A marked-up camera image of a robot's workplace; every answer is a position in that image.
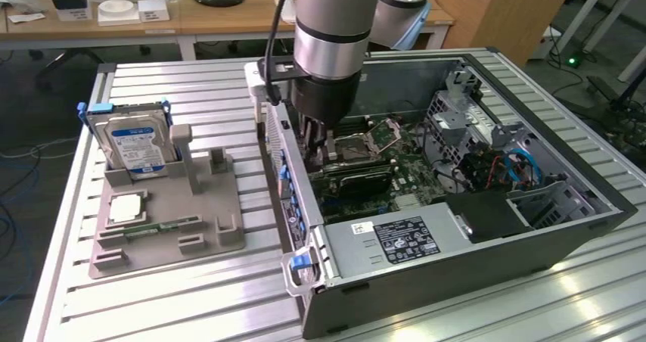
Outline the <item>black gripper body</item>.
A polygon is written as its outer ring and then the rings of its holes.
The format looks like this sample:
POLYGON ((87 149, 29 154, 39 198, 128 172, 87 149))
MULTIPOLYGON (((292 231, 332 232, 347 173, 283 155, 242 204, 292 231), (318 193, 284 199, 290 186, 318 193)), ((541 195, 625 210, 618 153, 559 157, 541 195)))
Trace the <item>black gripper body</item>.
POLYGON ((352 108, 360 77, 355 73, 339 80, 314 76, 294 79, 291 102, 298 112, 334 128, 352 108))

